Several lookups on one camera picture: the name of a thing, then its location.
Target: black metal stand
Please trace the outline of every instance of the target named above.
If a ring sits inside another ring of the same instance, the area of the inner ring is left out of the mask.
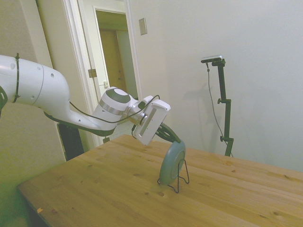
[[[181,161],[184,161],[184,163],[185,163],[185,168],[186,168],[186,173],[187,173],[187,181],[182,176],[179,176],[179,165],[180,165]],[[179,193],[179,178],[182,178],[185,181],[185,183],[189,184],[189,175],[188,175],[188,169],[187,169],[187,164],[186,164],[186,160],[185,159],[181,159],[179,161],[179,163],[178,163],[178,187],[177,187],[177,190],[173,186],[167,185],[168,187],[171,187],[175,191],[175,193],[177,193],[177,194]]]
[[[224,71],[223,67],[225,66],[225,59],[221,61],[215,61],[212,63],[212,66],[218,66],[218,73],[219,73],[219,83],[220,83],[220,93],[221,98],[218,100],[219,103],[225,103],[225,127],[224,127],[224,137],[220,137],[221,142],[227,142],[227,147],[225,151],[225,156],[230,156],[232,152],[232,144],[233,138],[229,137],[229,129],[231,124],[231,105],[232,100],[226,99],[226,91],[225,91],[225,81],[224,81]]]

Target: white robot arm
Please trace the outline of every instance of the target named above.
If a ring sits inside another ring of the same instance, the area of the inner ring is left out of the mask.
[[[36,106],[56,122],[99,136],[111,135],[123,116],[136,125],[133,135],[144,145],[148,145],[155,134],[166,140],[171,137],[158,131],[159,127],[171,131],[162,123],[170,105],[161,100],[148,96],[137,101],[126,92],[111,87],[92,116],[84,115],[70,110],[69,87],[60,72],[18,56],[0,55],[0,111],[7,102]]]

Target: wooden tabletop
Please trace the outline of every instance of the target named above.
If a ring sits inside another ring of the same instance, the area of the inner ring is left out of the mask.
[[[124,135],[18,188],[52,227],[303,226],[303,173],[187,149],[176,194],[157,184],[169,146]]]

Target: doorway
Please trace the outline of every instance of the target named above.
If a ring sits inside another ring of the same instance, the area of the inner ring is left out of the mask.
[[[96,10],[96,16],[109,86],[138,99],[126,15]]]

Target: wire stand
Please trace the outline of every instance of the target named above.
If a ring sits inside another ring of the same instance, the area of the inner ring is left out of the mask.
[[[181,161],[184,161],[184,163],[185,163],[185,168],[186,168],[186,173],[187,173],[187,181],[182,176],[179,176],[179,165],[180,165]],[[188,169],[187,169],[187,165],[186,165],[185,159],[181,159],[179,161],[179,163],[178,163],[178,187],[177,187],[177,190],[173,186],[167,185],[168,187],[171,187],[175,191],[175,193],[177,193],[177,194],[179,193],[179,178],[182,178],[185,181],[185,183],[189,184],[189,175],[188,175]]]

